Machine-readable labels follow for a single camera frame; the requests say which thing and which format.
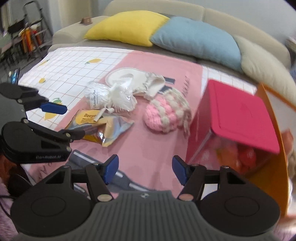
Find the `yellow snack packet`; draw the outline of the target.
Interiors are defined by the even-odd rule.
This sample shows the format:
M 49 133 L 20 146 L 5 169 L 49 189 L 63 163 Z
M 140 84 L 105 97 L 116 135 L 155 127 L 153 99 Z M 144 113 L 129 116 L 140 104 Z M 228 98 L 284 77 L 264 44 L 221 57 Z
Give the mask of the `yellow snack packet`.
M 66 129 L 84 131 L 84 140 L 99 143 L 102 147 L 109 147 L 134 124 L 133 120 L 108 113 L 103 113 L 99 120 L 95 120 L 98 114 L 99 110 L 81 109 L 77 111 Z

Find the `white cotton pads bag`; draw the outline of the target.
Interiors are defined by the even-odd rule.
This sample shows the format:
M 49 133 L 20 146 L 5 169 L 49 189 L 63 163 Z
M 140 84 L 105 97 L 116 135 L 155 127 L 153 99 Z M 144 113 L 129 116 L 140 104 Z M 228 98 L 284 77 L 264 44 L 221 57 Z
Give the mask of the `white cotton pads bag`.
M 107 84 L 90 81 L 84 92 L 90 109 L 106 109 L 109 113 L 130 114 L 135 110 L 137 99 L 123 84 Z

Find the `white round fabric pad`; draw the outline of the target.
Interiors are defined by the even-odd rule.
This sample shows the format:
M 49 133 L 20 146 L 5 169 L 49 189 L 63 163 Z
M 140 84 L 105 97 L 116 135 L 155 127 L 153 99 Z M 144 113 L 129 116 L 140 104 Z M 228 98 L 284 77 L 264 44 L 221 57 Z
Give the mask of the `white round fabric pad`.
M 123 84 L 135 96 L 142 96 L 152 100 L 165 86 L 165 78 L 152 72 L 145 72 L 136 68 L 119 68 L 107 74 L 105 82 L 109 87 Z

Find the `pink white knitted item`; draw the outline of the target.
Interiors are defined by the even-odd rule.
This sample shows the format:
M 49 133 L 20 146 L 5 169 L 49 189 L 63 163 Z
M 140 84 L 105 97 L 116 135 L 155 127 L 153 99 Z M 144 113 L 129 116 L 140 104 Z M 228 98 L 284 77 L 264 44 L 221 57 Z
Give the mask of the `pink white knitted item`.
M 145 109 L 143 120 L 153 131 L 169 133 L 180 128 L 188 136 L 192 111 L 181 92 L 172 88 L 151 100 Z

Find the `brown twisted towel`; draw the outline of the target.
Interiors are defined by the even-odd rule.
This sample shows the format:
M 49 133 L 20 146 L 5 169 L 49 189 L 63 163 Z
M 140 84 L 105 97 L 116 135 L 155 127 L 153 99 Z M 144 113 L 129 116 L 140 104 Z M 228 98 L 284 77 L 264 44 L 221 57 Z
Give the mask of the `brown twisted towel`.
M 290 180 L 295 179 L 295 148 L 294 148 L 294 137 L 290 129 L 286 129 L 281 133 L 282 142 L 287 158 L 287 171 Z

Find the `orange cardboard box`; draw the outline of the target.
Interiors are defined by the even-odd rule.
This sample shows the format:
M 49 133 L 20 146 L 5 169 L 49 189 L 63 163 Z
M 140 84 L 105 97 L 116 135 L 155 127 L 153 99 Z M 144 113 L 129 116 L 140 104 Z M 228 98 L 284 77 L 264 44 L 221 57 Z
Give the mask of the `orange cardboard box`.
M 290 129 L 295 148 L 295 105 L 265 84 L 257 87 L 260 97 L 268 111 L 280 147 L 279 154 L 271 154 L 267 161 L 249 180 L 271 196 L 279 205 L 282 218 L 295 219 L 295 179 L 288 176 L 287 158 L 281 133 Z

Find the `smartphone on stand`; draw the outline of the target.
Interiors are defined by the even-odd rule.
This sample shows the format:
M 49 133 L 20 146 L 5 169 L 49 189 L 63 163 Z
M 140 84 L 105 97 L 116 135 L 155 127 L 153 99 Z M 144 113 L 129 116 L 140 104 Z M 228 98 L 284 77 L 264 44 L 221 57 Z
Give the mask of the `smartphone on stand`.
M 20 79 L 20 68 L 16 68 L 15 70 L 11 70 L 8 72 L 7 83 L 11 83 L 14 85 L 18 85 Z

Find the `pink white lemon tablecloth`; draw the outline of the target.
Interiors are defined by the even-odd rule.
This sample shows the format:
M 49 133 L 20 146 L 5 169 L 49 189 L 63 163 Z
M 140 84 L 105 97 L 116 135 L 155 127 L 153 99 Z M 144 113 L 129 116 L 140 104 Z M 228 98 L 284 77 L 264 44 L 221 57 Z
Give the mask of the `pink white lemon tablecloth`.
M 36 88 L 51 102 L 67 107 L 65 114 L 27 113 L 28 119 L 53 130 L 66 128 L 82 110 L 88 120 L 99 112 L 110 114 L 88 127 L 90 140 L 74 141 L 71 148 L 104 161 L 119 156 L 119 170 L 128 187 L 170 190 L 181 185 L 171 168 L 174 155 L 185 157 L 188 115 L 195 114 L 207 77 L 254 94 L 256 87 L 194 62 L 142 51 L 103 47 L 68 47 L 50 52 L 20 78 L 20 85 Z M 177 90 L 182 106 L 173 131 L 153 131 L 144 123 L 145 109 L 166 90 Z

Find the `black folding ladder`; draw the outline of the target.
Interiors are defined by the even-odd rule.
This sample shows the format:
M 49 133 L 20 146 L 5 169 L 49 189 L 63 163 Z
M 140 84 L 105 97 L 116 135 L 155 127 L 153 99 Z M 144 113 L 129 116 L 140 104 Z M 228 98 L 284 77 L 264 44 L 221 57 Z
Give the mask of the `black folding ladder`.
M 36 20 L 29 18 L 29 6 L 34 5 L 39 13 Z M 45 50 L 52 44 L 53 33 L 38 1 L 23 5 L 23 18 L 8 27 L 13 53 L 24 53 L 27 59 L 44 58 Z

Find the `beige sofa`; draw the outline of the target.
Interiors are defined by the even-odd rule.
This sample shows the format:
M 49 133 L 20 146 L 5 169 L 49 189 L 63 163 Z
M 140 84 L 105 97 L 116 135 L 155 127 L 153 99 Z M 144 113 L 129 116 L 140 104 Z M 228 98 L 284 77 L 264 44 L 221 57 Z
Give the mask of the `beige sofa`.
M 111 1 L 88 26 L 53 36 L 58 48 L 89 46 L 152 52 L 263 83 L 295 103 L 287 47 L 261 29 L 220 11 L 181 1 Z

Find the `red lid clear box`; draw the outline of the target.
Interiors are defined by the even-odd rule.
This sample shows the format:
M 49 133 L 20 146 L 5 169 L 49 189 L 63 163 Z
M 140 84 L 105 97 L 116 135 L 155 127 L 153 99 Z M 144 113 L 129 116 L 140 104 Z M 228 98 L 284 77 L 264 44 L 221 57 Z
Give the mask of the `red lid clear box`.
M 261 98 L 209 80 L 190 126 L 185 162 L 240 174 L 259 169 L 280 146 Z

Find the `small brown sign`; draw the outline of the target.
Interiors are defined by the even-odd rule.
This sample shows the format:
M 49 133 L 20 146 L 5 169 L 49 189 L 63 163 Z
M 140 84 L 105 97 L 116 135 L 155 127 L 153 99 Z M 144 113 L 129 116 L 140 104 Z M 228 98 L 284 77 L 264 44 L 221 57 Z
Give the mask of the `small brown sign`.
M 80 23 L 85 26 L 90 25 L 90 24 L 92 24 L 92 17 L 90 17 L 90 16 L 84 17 L 84 18 L 82 18 Z

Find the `yellow cushion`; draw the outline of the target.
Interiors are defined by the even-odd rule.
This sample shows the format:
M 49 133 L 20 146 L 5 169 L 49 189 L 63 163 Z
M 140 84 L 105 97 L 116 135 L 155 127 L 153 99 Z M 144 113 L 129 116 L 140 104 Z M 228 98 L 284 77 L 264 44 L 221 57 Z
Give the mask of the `yellow cushion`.
M 105 18 L 84 35 L 87 40 L 112 40 L 151 47 L 152 35 L 170 18 L 152 11 L 124 11 Z

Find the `beige grey cushion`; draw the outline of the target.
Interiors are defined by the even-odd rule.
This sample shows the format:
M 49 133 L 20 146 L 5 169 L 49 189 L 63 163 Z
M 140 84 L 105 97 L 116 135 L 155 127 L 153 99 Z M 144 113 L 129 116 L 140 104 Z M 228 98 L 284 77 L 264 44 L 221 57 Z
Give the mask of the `beige grey cushion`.
M 295 104 L 295 82 L 273 54 L 244 37 L 233 36 L 241 52 L 241 69 L 246 76 L 263 83 Z

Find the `light blue cushion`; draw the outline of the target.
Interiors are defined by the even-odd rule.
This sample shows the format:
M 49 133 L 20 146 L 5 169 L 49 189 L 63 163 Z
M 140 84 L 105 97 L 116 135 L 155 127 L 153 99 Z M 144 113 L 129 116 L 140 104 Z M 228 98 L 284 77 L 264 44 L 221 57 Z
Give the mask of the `light blue cushion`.
M 174 16 L 152 35 L 150 41 L 171 52 L 242 72 L 241 53 L 234 38 L 208 23 Z

